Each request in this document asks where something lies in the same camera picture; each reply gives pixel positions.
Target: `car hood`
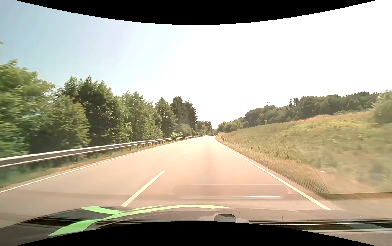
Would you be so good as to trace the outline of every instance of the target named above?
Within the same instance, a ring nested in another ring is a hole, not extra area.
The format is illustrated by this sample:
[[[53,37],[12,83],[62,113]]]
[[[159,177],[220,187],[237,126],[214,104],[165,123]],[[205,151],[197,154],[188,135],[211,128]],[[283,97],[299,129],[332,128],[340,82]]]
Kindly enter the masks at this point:
[[[0,229],[0,245],[19,245],[98,228],[163,221],[230,221],[241,223],[334,219],[367,219],[341,210],[273,210],[209,204],[142,208],[90,206],[46,215]]]

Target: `hillside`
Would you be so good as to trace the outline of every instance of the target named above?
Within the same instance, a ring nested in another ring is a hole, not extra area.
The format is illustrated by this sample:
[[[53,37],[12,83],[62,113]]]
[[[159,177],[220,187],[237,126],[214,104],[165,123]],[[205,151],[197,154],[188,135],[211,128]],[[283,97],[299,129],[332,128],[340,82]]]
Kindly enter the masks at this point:
[[[217,139],[318,193],[392,191],[392,92],[367,112],[259,125]]]

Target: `dashed white line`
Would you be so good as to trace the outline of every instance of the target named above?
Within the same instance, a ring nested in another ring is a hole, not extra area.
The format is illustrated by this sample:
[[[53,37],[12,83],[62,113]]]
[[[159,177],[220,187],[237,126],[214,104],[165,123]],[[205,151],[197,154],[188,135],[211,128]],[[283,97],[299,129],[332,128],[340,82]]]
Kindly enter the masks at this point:
[[[106,161],[101,161],[99,163],[95,163],[95,164],[92,164],[92,165],[84,166],[84,167],[77,168],[77,169],[74,169],[74,170],[70,170],[70,171],[67,171],[67,172],[59,173],[59,174],[56,174],[56,175],[53,175],[53,176],[50,176],[50,177],[46,177],[46,178],[43,178],[43,179],[35,180],[33,182],[25,183],[23,185],[19,185],[19,186],[15,186],[15,187],[12,187],[12,188],[9,188],[9,189],[6,189],[6,190],[2,190],[2,191],[0,191],[0,193],[7,192],[7,191],[10,191],[10,190],[19,188],[19,187],[24,187],[26,185],[33,184],[33,183],[36,183],[36,182],[40,182],[40,181],[43,181],[43,180],[46,180],[46,179],[51,179],[53,177],[61,176],[63,174],[67,174],[67,173],[74,172],[74,171],[77,171],[77,170],[85,169],[87,167],[92,167],[92,166],[95,166],[95,165],[99,165],[99,164],[102,164],[102,163],[105,163],[105,162],[108,162],[108,161],[113,161],[113,160],[117,160],[117,159],[120,159],[120,158],[123,158],[123,157],[127,157],[127,156],[130,156],[130,155],[133,155],[133,154],[139,154],[139,153],[142,153],[144,151],[149,151],[149,150],[152,150],[152,149],[160,148],[160,147],[163,147],[163,146],[165,146],[165,145],[160,145],[160,146],[157,146],[157,147],[154,147],[154,148],[149,148],[149,149],[138,151],[138,152],[135,152],[135,153],[132,153],[132,154],[125,154],[125,155],[120,156],[120,157],[112,158],[112,159],[109,159],[109,160],[106,160]]]
[[[147,184],[145,184],[143,187],[141,187],[141,189],[139,189],[137,192],[135,192],[135,194],[133,194],[129,199],[127,199],[127,201],[125,203],[123,203],[122,205],[120,205],[121,207],[126,207],[127,205],[129,205],[135,198],[137,198],[137,196],[139,194],[141,194],[145,189],[147,189],[147,187],[149,187],[149,185],[151,185],[157,178],[159,178],[163,173],[165,172],[165,170],[163,170],[162,172],[158,173],[158,175],[156,175],[153,179],[151,179]]]

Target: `bush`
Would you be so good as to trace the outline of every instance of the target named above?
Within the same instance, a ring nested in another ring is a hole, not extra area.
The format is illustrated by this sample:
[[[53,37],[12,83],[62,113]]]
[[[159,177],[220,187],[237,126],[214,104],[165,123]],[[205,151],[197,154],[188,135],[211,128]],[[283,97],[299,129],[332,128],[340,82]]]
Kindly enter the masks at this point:
[[[224,132],[233,132],[237,131],[237,124],[235,122],[226,122],[225,126],[223,127]]]
[[[181,124],[178,126],[178,131],[182,132],[183,137],[190,137],[193,136],[194,130],[188,126],[187,124]]]
[[[170,137],[182,137],[182,135],[183,135],[182,132],[179,132],[179,133],[172,132],[172,133],[170,134]]]
[[[378,124],[392,122],[392,92],[385,92],[379,95],[372,104],[373,117]]]

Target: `grass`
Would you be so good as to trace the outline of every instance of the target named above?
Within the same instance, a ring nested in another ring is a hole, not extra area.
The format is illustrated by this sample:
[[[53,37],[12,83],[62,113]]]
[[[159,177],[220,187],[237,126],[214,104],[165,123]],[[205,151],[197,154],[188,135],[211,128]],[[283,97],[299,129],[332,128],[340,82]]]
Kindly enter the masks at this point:
[[[220,133],[219,140],[318,193],[392,192],[392,123],[318,115]]]
[[[91,154],[90,156],[81,155],[77,157],[67,157],[51,161],[43,161],[39,163],[30,163],[8,168],[2,168],[0,169],[0,188],[44,176],[49,176],[51,174],[57,174],[70,169],[112,159],[125,154],[154,148],[156,146],[164,144],[168,143],[160,143],[144,147],[140,146],[139,148],[137,148],[136,146],[132,146],[132,148],[119,148],[112,151],[98,152]]]

